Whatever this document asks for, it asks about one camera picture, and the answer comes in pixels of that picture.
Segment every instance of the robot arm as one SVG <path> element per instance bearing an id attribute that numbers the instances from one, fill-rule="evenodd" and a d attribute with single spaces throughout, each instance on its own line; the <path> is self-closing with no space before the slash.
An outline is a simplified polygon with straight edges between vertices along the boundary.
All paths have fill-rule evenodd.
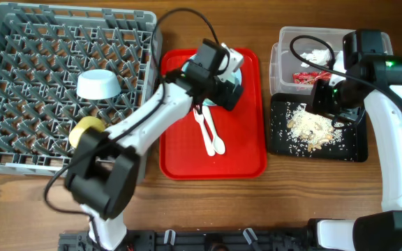
<path id="1" fill-rule="evenodd" d="M 110 126 L 104 132 L 98 132 L 88 125 L 80 128 L 83 133 L 74 158 L 84 156 L 84 160 L 68 170 L 65 186 L 82 210 L 94 216 L 102 247 L 114 250 L 126 235 L 122 212 L 135 190 L 140 156 L 168 127 L 185 117 L 194 105 L 202 104 L 205 98 L 232 110 L 243 90 L 241 86 L 235 86 L 226 79 L 242 63 L 243 56 L 240 53 L 224 44 L 219 46 L 204 39 L 196 57 L 187 62 L 184 73 L 179 69 L 168 72 L 165 76 L 167 84 L 160 85 L 143 106 L 122 122 Z M 158 109 L 129 135 L 103 151 L 88 154 L 120 136 L 148 116 L 158 104 Z M 114 167 L 106 170 L 96 162 L 97 157 L 115 158 Z M 92 225 L 89 236 L 96 240 Z"/>
<path id="2" fill-rule="evenodd" d="M 402 57 L 385 56 L 379 31 L 359 30 L 344 37 L 344 64 L 347 75 L 373 82 L 393 96 L 402 106 Z M 337 250 L 402 250 L 402 113 L 398 105 L 379 91 L 366 88 L 351 79 L 342 80 L 334 87 L 323 83 L 313 89 L 313 104 L 329 102 L 321 107 L 310 107 L 320 113 L 341 115 L 344 109 L 364 104 L 371 117 L 378 145 L 382 170 L 382 210 L 357 220 L 319 220 L 315 224 L 320 247 Z M 320 89 L 336 93 L 324 100 Z"/>

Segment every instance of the white plastic spoon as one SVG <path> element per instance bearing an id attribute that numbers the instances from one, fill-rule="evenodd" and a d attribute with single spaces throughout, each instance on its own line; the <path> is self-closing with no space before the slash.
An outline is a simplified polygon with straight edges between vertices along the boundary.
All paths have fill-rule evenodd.
<path id="1" fill-rule="evenodd" d="M 215 152 L 217 154 L 224 154 L 226 152 L 226 146 L 224 145 L 223 140 L 218 136 L 218 134 L 216 134 L 214 120 L 212 119 L 208 106 L 202 106 L 202 114 L 206 118 L 207 125 L 209 126 L 212 136 L 214 137 L 212 144 L 214 145 Z"/>

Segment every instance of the yellow tape roll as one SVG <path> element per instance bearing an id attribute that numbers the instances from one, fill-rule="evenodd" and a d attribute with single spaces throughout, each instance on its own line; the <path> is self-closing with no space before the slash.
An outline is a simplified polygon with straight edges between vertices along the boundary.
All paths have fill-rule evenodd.
<path id="1" fill-rule="evenodd" d="M 80 138 L 83 135 L 84 131 L 86 131 L 90 127 L 96 129 L 99 132 L 102 132 L 105 129 L 105 124 L 103 124 L 103 122 L 100 119 L 97 119 L 95 116 L 84 117 L 69 133 L 70 145 L 74 146 L 74 148 L 77 148 L 78 142 L 80 141 Z"/>

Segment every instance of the red package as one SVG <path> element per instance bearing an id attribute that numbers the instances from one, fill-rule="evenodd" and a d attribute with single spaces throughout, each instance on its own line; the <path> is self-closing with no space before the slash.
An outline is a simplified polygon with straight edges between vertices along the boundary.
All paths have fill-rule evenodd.
<path id="1" fill-rule="evenodd" d="M 314 84 L 318 79 L 323 79 L 329 81 L 332 78 L 332 74 L 322 71 L 322 72 L 312 72 L 312 73 L 294 73 L 292 75 L 295 84 Z"/>

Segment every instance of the black tray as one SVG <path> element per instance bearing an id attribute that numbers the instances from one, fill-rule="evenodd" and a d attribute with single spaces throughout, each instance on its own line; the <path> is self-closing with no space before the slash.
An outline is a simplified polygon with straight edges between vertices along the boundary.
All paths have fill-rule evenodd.
<path id="1" fill-rule="evenodd" d="M 343 130 L 342 141 L 339 144 L 324 145 L 321 150 L 308 152 L 307 144 L 303 143 L 304 147 L 301 147 L 301 143 L 294 143 L 288 137 L 290 129 L 287 129 L 286 111 L 287 109 L 295 111 L 299 105 L 308 102 L 308 97 L 305 95 L 286 95 L 283 93 L 277 93 L 271 97 L 269 152 L 296 157 L 326 158 L 354 162 L 366 161 L 369 156 L 367 149 L 366 115 L 364 115 L 361 123 L 356 128 Z M 297 145 L 297 149 L 301 149 L 300 152 L 296 152 L 294 149 L 290 150 L 289 146 L 294 144 Z"/>

